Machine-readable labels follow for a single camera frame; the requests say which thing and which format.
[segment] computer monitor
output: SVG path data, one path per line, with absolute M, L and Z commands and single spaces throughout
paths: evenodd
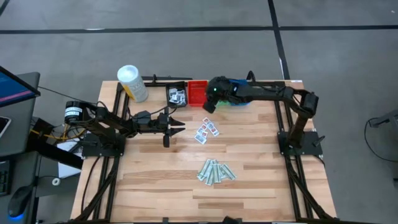
M 0 66 L 0 107 L 40 96 L 40 92 Z

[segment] wooden board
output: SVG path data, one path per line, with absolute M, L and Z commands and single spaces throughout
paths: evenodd
M 302 82 L 286 84 L 303 88 Z M 99 100 L 108 108 L 113 108 L 116 85 L 114 81 L 102 84 Z M 166 105 L 164 87 L 149 87 L 148 91 L 145 102 L 129 102 L 132 114 L 156 111 Z M 169 217 L 171 222 L 220 222 L 226 215 L 247 222 L 294 220 L 287 172 L 277 143 L 273 102 L 219 106 L 213 114 L 187 106 L 177 109 L 172 117 L 183 121 L 186 130 L 173 136 L 169 148 L 163 147 L 161 134 L 142 134 L 127 140 L 119 166 L 112 222 L 161 222 L 162 217 Z M 201 145 L 193 137 L 204 117 L 215 123 L 220 135 L 209 133 L 207 143 Z M 312 121 L 306 128 L 313 128 Z M 200 182 L 196 174 L 207 159 L 229 165 L 238 178 L 211 187 Z M 80 214 L 83 190 L 94 160 L 84 161 L 71 218 Z M 335 216 L 323 165 L 313 156 L 302 156 L 302 160 L 309 191 L 326 212 Z M 85 206 L 97 191 L 101 165 L 102 159 L 91 177 Z M 304 217 L 302 195 L 297 191 Z M 100 217 L 104 217 L 107 195 L 106 192 L 103 197 Z

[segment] red tray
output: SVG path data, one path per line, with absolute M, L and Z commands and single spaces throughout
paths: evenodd
M 206 101 L 206 87 L 208 81 L 188 81 L 188 104 L 203 106 Z

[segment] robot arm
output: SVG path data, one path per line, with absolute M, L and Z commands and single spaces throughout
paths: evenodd
M 169 128 L 185 125 L 169 117 L 165 108 L 157 119 L 151 119 L 148 111 L 141 111 L 129 119 L 122 119 L 106 108 L 80 101 L 68 101 L 65 109 L 65 123 L 87 129 L 99 137 L 102 144 L 117 144 L 118 138 L 133 138 L 142 133 L 164 133 L 164 147 L 169 147 L 169 138 L 185 128 Z
M 300 95 L 300 102 L 296 102 L 294 95 Z M 318 105 L 318 97 L 306 90 L 296 90 L 289 86 L 274 88 L 260 86 L 257 83 L 242 83 L 226 77 L 216 77 L 210 80 L 206 89 L 206 102 L 203 108 L 209 113 L 216 109 L 218 101 L 228 101 L 240 104 L 253 100 L 283 101 L 298 114 L 298 118 L 289 131 L 289 144 L 301 148 L 304 127 L 308 119 L 312 118 Z

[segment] gray floor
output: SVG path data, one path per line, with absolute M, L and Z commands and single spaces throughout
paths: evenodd
M 394 0 L 275 0 L 280 26 L 398 24 Z M 87 29 L 178 26 L 270 26 L 267 1 L 11 0 L 0 29 Z M 363 139 L 367 119 L 398 109 L 398 30 L 283 31 L 292 79 L 320 97 L 315 126 L 338 216 L 343 220 L 395 223 L 398 166 L 376 158 Z M 115 80 L 125 64 L 143 75 L 281 79 L 272 31 L 150 34 L 0 35 L 0 62 L 14 73 L 38 71 L 40 85 L 95 101 L 103 80 Z M 42 90 L 35 116 L 63 122 L 68 99 Z M 370 129 L 382 156 L 398 159 L 389 125 Z M 67 220 L 69 193 L 40 200 L 38 217 Z M 53 214 L 53 207 L 62 213 Z

